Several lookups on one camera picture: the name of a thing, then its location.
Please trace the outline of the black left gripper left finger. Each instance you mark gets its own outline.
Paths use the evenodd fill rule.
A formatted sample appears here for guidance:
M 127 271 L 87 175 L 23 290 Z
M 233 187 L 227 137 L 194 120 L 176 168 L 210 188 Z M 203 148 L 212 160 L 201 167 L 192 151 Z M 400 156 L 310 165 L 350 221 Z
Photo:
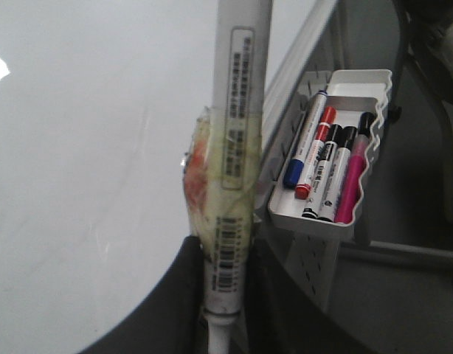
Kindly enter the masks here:
M 186 237 L 155 288 L 83 353 L 193 353 L 203 291 L 200 240 Z

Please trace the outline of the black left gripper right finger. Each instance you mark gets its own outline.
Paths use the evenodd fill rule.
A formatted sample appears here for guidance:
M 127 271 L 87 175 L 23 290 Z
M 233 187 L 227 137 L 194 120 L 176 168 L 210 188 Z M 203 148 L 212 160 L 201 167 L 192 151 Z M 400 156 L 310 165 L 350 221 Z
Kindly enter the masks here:
M 373 353 L 326 316 L 256 240 L 244 297 L 250 353 Z

